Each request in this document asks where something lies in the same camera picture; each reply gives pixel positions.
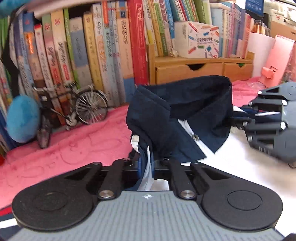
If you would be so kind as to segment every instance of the gray gripper base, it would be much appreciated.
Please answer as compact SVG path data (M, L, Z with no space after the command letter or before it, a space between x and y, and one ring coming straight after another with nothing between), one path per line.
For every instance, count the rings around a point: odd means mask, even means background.
M21 229L9 241L279 241L274 229L235 232L206 217L194 201L172 191L123 191L103 201L81 224L56 233Z

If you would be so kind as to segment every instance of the blue plush toy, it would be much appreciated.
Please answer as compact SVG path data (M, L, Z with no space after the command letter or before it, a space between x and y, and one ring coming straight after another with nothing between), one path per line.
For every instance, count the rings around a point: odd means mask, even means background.
M36 101L27 95L13 99L7 113L7 132L18 143L26 143L36 136L40 110Z

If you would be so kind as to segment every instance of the red book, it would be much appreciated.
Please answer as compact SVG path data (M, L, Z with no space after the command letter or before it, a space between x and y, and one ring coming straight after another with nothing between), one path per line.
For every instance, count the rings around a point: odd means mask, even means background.
M183 12L183 15L184 15L185 21L187 21L188 19L187 19L186 13L185 13L185 9L184 9L183 3L182 3L181 0L178 0L178 2L179 2L179 4L180 4L180 6L181 6L181 10L182 10L182 12Z
M135 84L147 85L149 82L142 0L128 1L128 19L131 32L131 51Z

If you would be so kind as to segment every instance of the logo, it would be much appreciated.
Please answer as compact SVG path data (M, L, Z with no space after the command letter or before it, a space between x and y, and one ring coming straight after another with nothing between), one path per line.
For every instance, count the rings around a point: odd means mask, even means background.
M50 30L50 25L49 25L48 23L46 23L46 24L44 25L44 29L45 29L46 31Z
M143 198L145 198L145 199L150 199L150 198L152 198L153 196L152 195L150 195L150 194L145 194L144 196L143 196Z

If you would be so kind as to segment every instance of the bicycle wheel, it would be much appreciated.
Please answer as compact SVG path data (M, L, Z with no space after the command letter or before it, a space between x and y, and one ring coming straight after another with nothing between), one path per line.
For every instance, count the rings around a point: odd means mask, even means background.
M75 111L83 124L97 123L107 116L107 100L97 90L82 91L76 98Z

